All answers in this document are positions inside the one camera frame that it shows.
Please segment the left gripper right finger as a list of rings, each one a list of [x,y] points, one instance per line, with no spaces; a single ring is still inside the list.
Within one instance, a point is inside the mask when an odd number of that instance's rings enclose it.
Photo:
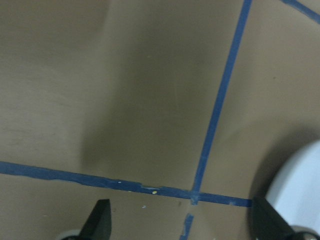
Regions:
[[[291,240],[295,231],[263,197],[254,197],[251,207],[254,240]]]

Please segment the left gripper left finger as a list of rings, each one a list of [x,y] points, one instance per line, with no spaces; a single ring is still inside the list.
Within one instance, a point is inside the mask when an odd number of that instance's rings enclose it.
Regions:
[[[109,240],[112,232],[111,203],[109,199],[96,202],[76,240]]]

